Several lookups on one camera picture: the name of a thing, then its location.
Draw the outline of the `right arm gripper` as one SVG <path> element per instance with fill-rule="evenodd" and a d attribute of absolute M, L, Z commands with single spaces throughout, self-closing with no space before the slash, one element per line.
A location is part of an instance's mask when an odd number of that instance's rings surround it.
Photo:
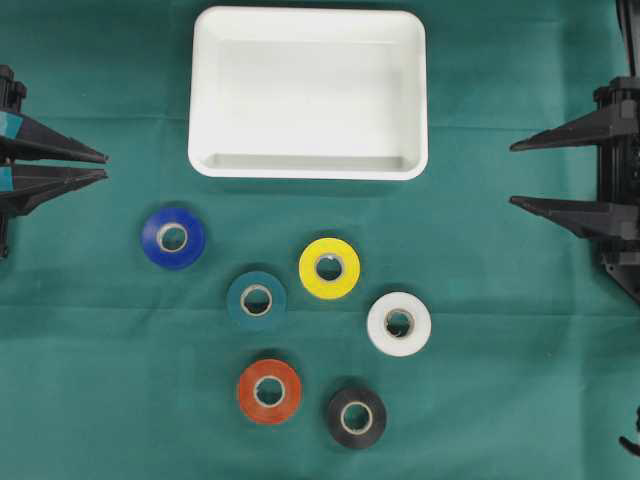
<path fill-rule="evenodd" d="M 606 272 L 629 295 L 639 293 L 639 79 L 617 77 L 594 92 L 597 111 L 509 147 L 512 152 L 598 146 L 597 199 L 512 196 L 509 202 L 599 241 Z"/>

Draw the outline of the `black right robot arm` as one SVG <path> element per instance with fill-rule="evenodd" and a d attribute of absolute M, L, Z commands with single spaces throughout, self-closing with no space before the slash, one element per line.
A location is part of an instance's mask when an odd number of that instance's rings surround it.
<path fill-rule="evenodd" d="M 594 91 L 595 111 L 510 146 L 512 152 L 596 146 L 597 199 L 512 196 L 509 202 L 593 241 L 606 273 L 638 300 L 639 3 L 618 1 L 616 12 L 630 74 Z"/>

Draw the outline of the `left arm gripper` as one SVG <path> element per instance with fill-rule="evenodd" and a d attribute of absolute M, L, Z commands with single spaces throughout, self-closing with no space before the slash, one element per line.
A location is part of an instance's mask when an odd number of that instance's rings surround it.
<path fill-rule="evenodd" d="M 21 167 L 15 160 L 105 164 L 108 156 L 21 114 L 26 87 L 1 66 L 1 257 L 9 254 L 9 220 L 44 202 L 107 178 L 103 169 Z"/>

